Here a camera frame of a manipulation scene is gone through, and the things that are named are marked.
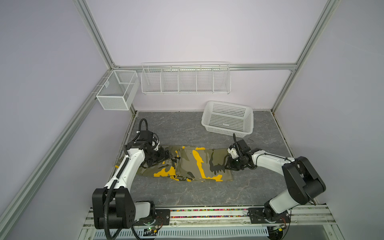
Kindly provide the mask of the camouflage yellow green trousers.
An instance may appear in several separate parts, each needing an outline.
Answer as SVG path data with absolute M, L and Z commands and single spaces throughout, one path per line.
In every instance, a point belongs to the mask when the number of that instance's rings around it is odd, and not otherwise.
M 228 182 L 233 180 L 226 169 L 227 149 L 170 145 L 163 146 L 170 157 L 151 167 L 139 167 L 138 176 L 166 177 L 175 181 Z

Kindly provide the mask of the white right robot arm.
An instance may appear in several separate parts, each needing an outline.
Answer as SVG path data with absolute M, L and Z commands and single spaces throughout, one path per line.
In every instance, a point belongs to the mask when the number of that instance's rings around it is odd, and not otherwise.
M 264 204 L 263 217 L 269 223 L 326 191 L 324 181 L 305 157 L 288 158 L 259 149 L 245 152 L 229 148 L 226 168 L 234 171 L 265 168 L 284 177 L 287 189 Z

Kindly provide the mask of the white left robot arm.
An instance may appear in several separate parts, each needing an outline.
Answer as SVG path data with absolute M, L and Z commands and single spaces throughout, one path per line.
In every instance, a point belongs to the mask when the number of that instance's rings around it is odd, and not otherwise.
M 152 167 L 170 158 L 163 147 L 152 147 L 148 142 L 132 142 L 125 146 L 125 157 L 108 183 L 92 194 L 96 229 L 129 229 L 136 222 L 156 220 L 152 201 L 134 202 L 131 187 L 140 167 Z

